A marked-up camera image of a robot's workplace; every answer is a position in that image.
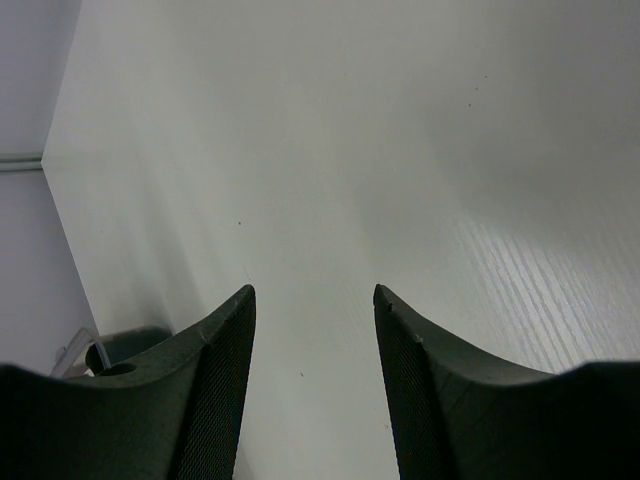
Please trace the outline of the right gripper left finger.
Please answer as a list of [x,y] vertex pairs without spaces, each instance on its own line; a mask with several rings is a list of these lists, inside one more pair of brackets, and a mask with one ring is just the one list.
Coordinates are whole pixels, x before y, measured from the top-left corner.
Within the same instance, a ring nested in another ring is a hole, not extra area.
[[256,328],[246,285],[206,318],[71,379],[1,368],[5,479],[229,479]]

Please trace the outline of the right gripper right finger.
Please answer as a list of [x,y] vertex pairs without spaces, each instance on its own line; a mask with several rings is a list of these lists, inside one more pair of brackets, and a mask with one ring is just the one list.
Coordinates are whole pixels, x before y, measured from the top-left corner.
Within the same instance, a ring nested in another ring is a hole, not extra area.
[[639,366],[549,374],[504,360],[373,296],[399,474],[404,479],[635,479]]

